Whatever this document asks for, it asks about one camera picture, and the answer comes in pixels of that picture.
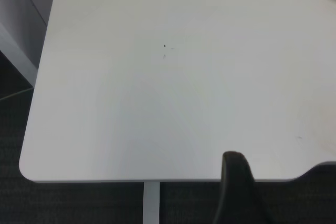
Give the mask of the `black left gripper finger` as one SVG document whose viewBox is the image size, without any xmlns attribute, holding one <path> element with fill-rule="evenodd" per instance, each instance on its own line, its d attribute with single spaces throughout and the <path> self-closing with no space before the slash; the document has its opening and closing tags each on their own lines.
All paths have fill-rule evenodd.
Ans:
<svg viewBox="0 0 336 224">
<path fill-rule="evenodd" d="M 274 223 L 249 163 L 240 152 L 225 152 L 218 207 L 213 223 Z"/>
</svg>

